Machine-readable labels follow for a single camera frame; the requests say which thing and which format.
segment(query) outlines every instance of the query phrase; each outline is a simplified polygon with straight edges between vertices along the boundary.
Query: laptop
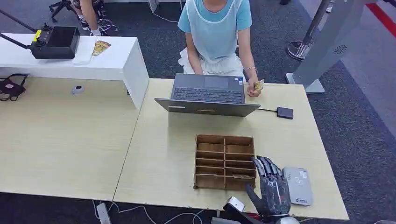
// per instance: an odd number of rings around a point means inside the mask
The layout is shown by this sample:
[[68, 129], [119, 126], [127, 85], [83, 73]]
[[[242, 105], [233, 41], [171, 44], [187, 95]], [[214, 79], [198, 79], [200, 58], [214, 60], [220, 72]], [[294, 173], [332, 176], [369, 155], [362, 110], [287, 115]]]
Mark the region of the laptop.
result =
[[169, 112], [245, 117], [258, 104], [245, 104], [243, 77], [176, 74], [170, 99], [155, 98]]

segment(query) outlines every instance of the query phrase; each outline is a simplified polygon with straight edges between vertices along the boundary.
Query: prosthetic hand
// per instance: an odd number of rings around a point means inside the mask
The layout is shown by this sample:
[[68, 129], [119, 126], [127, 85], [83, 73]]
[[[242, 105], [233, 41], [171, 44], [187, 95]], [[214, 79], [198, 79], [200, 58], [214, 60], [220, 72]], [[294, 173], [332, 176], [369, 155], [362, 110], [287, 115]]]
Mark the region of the prosthetic hand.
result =
[[257, 159], [252, 157], [252, 161], [260, 177], [262, 197], [256, 195], [251, 184], [246, 185], [246, 192], [257, 212], [263, 216], [264, 222], [298, 223], [296, 219], [288, 217], [291, 205], [289, 187], [280, 168], [267, 157], [257, 156]]

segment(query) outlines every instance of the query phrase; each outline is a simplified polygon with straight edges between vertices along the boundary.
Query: wooden compartment tray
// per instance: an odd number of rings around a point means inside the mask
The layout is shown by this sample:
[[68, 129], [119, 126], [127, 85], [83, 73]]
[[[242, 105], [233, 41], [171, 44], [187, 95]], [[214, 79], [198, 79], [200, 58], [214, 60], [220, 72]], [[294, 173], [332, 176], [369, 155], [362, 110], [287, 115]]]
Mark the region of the wooden compartment tray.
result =
[[197, 135], [194, 189], [245, 190], [246, 183], [255, 187], [254, 155], [251, 137]]

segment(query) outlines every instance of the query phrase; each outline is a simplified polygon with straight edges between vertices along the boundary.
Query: stand base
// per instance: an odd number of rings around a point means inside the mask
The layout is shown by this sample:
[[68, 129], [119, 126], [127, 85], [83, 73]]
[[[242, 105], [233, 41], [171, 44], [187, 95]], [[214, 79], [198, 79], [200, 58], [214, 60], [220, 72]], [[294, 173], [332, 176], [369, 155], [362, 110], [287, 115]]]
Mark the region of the stand base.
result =
[[[294, 73], [286, 73], [287, 83], [296, 84], [296, 82], [293, 79], [293, 74]], [[325, 89], [323, 88], [323, 86], [320, 83], [319, 79], [317, 79], [311, 85], [305, 87], [305, 92], [307, 94], [318, 94], [318, 93], [324, 93]]]
[[290, 42], [287, 45], [287, 54], [296, 60], [303, 61], [311, 48], [311, 44], [307, 44], [306, 46], [302, 47], [303, 49], [301, 51], [299, 51], [302, 43], [302, 41]]

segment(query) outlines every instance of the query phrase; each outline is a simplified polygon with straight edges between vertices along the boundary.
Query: gray carpet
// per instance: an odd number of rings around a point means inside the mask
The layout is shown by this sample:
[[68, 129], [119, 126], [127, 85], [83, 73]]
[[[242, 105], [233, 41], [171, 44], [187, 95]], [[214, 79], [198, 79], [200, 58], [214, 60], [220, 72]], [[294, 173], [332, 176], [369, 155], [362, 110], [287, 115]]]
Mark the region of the gray carpet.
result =
[[[38, 27], [49, 22], [49, 0], [5, 0], [6, 9], [18, 18]], [[288, 42], [302, 39], [309, 17], [298, 1], [287, 6], [279, 0], [250, 0], [252, 52], [260, 78], [266, 82], [285, 83], [286, 72], [293, 72], [298, 62], [285, 53]], [[172, 78], [182, 68], [177, 64], [179, 51], [184, 48], [183, 33], [175, 23], [153, 16], [147, 4], [107, 4], [109, 17], [119, 26], [120, 35], [137, 36], [148, 73], [151, 77]], [[178, 3], [162, 3], [157, 13], [177, 20]], [[75, 25], [77, 19], [64, 11], [57, 17], [59, 25]], [[1, 32], [28, 33], [0, 15]], [[346, 209], [354, 224], [372, 224], [381, 219], [396, 220], [396, 140], [376, 114], [366, 97], [341, 62], [321, 78], [325, 94], [309, 96], [309, 101], [334, 171]], [[122, 209], [131, 204], [121, 204]], [[149, 214], [163, 223], [188, 209], [147, 206]], [[214, 212], [207, 211], [205, 223]], [[98, 223], [91, 201], [43, 196], [0, 194], [0, 217], [6, 223]], [[135, 210], [116, 214], [114, 224], [149, 223], [144, 212]], [[190, 223], [185, 216], [173, 223]], [[316, 220], [310, 223], [344, 223]]]

